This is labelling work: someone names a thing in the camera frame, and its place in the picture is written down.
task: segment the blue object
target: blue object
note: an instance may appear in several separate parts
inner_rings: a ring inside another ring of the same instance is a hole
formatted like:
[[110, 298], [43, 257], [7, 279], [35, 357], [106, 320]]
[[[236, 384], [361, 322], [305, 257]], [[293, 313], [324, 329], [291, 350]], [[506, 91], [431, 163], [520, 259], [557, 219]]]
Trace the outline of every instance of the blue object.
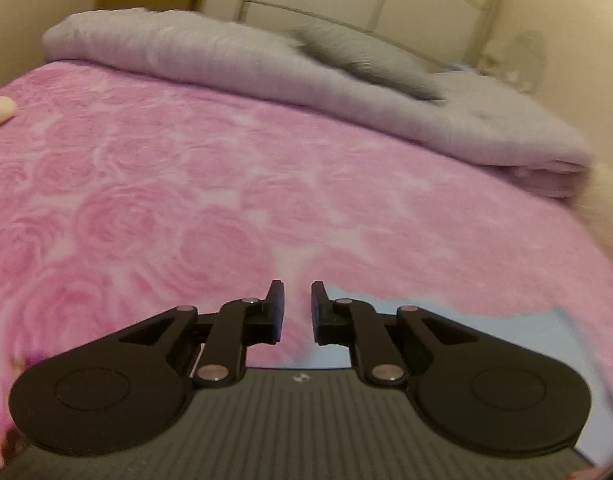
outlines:
[[[561, 307], [541, 314], [517, 314], [505, 319], [469, 316], [428, 300], [380, 301], [327, 286], [331, 298], [355, 298], [368, 301], [383, 314], [395, 314], [403, 304], [416, 304], [440, 316], [470, 326], [475, 330], [557, 359], [576, 370], [592, 393], [589, 420], [577, 443], [577, 449], [598, 465], [613, 457], [613, 399], [592, 352], [578, 333], [573, 320]], [[341, 346], [318, 347], [291, 368], [346, 368], [350, 366], [348, 349]]]

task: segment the ribbed gray surface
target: ribbed gray surface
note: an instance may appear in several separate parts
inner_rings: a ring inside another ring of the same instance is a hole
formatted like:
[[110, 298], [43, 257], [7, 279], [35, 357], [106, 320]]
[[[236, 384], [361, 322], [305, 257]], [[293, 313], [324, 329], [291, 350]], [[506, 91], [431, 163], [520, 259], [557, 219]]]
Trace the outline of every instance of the ribbed gray surface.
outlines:
[[503, 460], [461, 449], [403, 393], [353, 370], [248, 370], [235, 386], [200, 391], [144, 446], [96, 458], [31, 447], [0, 480], [553, 480], [587, 465], [572, 450]]

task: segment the black circular cover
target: black circular cover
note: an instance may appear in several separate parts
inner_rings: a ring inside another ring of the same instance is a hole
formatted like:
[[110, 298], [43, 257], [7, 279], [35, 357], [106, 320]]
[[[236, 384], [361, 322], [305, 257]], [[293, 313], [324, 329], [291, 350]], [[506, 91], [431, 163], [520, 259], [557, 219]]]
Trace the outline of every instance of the black circular cover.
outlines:
[[545, 454], [570, 445], [590, 412], [566, 365], [508, 344], [456, 345], [435, 356], [416, 400], [437, 430], [487, 454]]
[[11, 416], [27, 440], [59, 454], [103, 454], [142, 444], [177, 419], [186, 390], [163, 356], [142, 345], [85, 348], [27, 370], [13, 385]]

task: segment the lavender blanket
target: lavender blanket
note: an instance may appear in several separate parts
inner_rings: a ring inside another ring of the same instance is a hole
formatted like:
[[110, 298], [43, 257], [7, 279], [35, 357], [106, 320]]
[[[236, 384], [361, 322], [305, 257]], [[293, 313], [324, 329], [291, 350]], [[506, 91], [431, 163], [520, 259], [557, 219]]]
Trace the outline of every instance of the lavender blanket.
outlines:
[[579, 131], [496, 80], [438, 74], [445, 99], [416, 101], [326, 67], [274, 34], [194, 12], [84, 12], [49, 30], [44, 43], [51, 60], [90, 60], [314, 108], [472, 164], [502, 167], [519, 186], [546, 196], [574, 195], [592, 160]]

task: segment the mattress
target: mattress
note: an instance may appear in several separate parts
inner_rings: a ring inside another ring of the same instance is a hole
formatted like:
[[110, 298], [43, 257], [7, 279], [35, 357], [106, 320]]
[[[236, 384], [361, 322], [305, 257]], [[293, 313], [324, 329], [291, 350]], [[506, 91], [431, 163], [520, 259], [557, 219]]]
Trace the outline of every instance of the mattress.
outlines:
[[0, 465], [20, 369], [177, 304], [286, 285], [281, 343], [313, 348], [312, 281], [507, 317], [567, 310], [613, 391], [613, 268], [559, 203], [313, 111], [84, 62], [0, 90]]

